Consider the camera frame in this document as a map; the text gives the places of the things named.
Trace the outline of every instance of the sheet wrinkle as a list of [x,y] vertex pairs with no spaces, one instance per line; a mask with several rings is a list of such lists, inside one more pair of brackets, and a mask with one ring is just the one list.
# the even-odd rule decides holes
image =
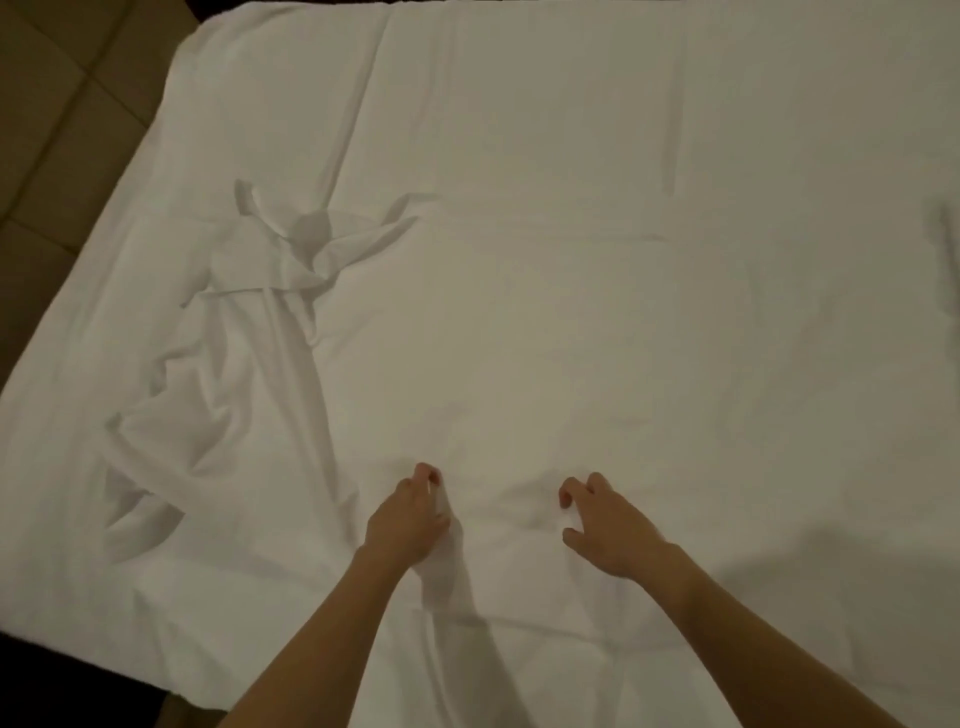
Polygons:
[[370,86],[370,79],[373,75],[373,69],[376,66],[376,58],[380,52],[380,46],[383,44],[383,35],[387,31],[387,26],[390,24],[390,19],[393,17],[395,10],[393,6],[387,6],[383,19],[380,21],[380,27],[377,31],[376,43],[373,45],[373,50],[370,54],[370,60],[363,70],[363,79],[357,91],[354,95],[354,99],[351,99],[351,103],[348,105],[350,113],[346,125],[343,130],[338,134],[340,137],[338,143],[335,147],[335,152],[332,158],[329,160],[327,165],[324,166],[324,171],[321,176],[323,183],[321,185],[321,201],[324,206],[328,206],[330,201],[333,199],[333,194],[337,188],[337,181],[340,180],[340,171],[343,169],[344,160],[347,158],[347,154],[350,148],[350,142],[353,139],[353,132],[356,129],[357,119],[360,116],[360,112],[363,110],[364,100],[367,98],[367,89]]
[[[402,237],[416,222],[408,208],[429,196],[401,197],[377,223],[302,213],[249,182],[234,192],[238,216],[222,225],[147,399],[106,425],[104,454],[125,478],[112,481],[108,551],[130,559],[186,514],[309,577],[356,546],[356,488],[338,477],[313,361],[314,307],[341,270]],[[123,482],[152,495],[118,495]],[[131,522],[147,533],[128,534]]]
[[687,19],[686,7],[680,13],[680,41],[673,67],[673,81],[670,85],[670,98],[667,99],[669,115],[666,123],[666,135],[663,139],[663,194],[673,197],[677,193],[677,171],[680,165],[680,148],[684,135],[684,101],[686,98],[687,64]]

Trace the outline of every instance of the white fabric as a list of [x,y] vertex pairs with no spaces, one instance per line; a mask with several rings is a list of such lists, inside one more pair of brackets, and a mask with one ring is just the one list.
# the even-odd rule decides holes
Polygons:
[[459,527],[356,725],[730,724],[649,599],[560,545],[556,488],[596,468],[898,715],[955,724],[927,211],[960,201],[958,27],[853,0],[204,26],[4,392],[2,625],[227,706],[426,459]]

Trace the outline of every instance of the tile grout line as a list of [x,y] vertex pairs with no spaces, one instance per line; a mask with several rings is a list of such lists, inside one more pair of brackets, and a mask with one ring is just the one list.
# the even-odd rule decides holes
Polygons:
[[[120,34],[120,29],[123,28],[124,22],[130,16],[130,13],[135,4],[136,4],[136,0],[127,0],[127,5],[124,7],[123,11],[120,12],[120,14],[118,15],[116,22],[113,24],[113,27],[110,28],[109,33],[107,33],[107,36],[104,38],[104,42],[101,45],[100,50],[97,51],[97,54],[93,57],[93,60],[90,62],[91,69],[99,66],[100,62],[107,55],[107,51],[109,50],[110,46],[113,44],[113,41],[116,40],[117,36]],[[13,197],[11,198],[10,205],[8,206],[8,211],[3,216],[3,222],[6,223],[8,221],[13,221],[17,225],[19,225],[21,228],[25,230],[29,230],[30,232],[33,232],[34,234],[39,235],[44,240],[47,240],[53,243],[58,248],[61,248],[67,251],[68,253],[70,253],[71,255],[73,255],[74,257],[76,257],[78,252],[71,250],[68,246],[59,242],[59,240],[52,240],[47,235],[44,235],[32,229],[30,226],[24,225],[14,217],[14,212],[19,206],[20,202],[23,200],[23,196],[26,194],[27,187],[30,185],[30,182],[33,180],[34,176],[36,175],[36,171],[40,168],[40,165],[47,159],[47,156],[50,154],[51,148],[54,146],[54,143],[60,137],[60,133],[63,131],[63,128],[66,125],[67,120],[70,118],[72,112],[74,111],[74,109],[76,109],[77,105],[80,103],[80,99],[83,96],[84,91],[86,91],[91,84],[96,84],[100,88],[104,88],[104,87],[102,84],[98,83],[93,78],[92,70],[87,71],[86,68],[84,68],[79,63],[77,63],[72,58],[70,58],[66,54],[66,51],[60,48],[60,46],[57,44],[55,40],[53,40],[46,33],[44,33],[43,30],[39,28],[35,24],[35,22],[33,22],[33,20],[31,20],[29,17],[26,17],[22,12],[19,12],[19,11],[17,11],[17,15],[23,18],[24,22],[26,22],[32,28],[35,28],[43,37],[47,38],[47,40],[52,42],[58,51],[63,53],[67,58],[70,59],[71,62],[76,64],[76,66],[81,69],[84,76],[81,79],[80,83],[77,85],[77,89],[73,92],[73,94],[67,100],[66,104],[63,106],[63,111],[60,113],[60,117],[57,119],[57,123],[54,124],[53,129],[50,130],[50,134],[47,136],[46,140],[43,142],[43,146],[40,147],[40,151],[37,153],[34,163],[30,166],[30,169],[27,170],[27,174],[24,176],[23,182],[20,184],[20,186],[17,188],[16,192],[14,193]],[[113,94],[109,93],[108,91],[107,91],[107,94],[110,96],[110,98],[114,98]],[[133,118],[136,119],[138,123],[140,124],[143,123],[142,121],[140,121],[139,116],[134,114],[130,109],[127,109],[126,105],[121,103],[121,106],[126,111],[128,111],[133,116]]]

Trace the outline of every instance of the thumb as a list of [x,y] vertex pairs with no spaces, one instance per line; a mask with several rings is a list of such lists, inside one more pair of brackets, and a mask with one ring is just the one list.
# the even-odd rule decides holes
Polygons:
[[587,536],[575,528],[564,529],[564,543],[578,554],[587,558]]

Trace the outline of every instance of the wrist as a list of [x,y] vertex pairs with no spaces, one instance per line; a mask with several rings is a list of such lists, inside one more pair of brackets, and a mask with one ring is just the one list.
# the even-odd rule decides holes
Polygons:
[[702,575],[682,548],[664,542],[656,554],[648,551],[637,560],[631,578],[671,615],[685,610],[695,598]]
[[389,582],[394,586],[399,583],[408,569],[406,563],[395,554],[366,543],[353,554],[351,565],[377,580]]

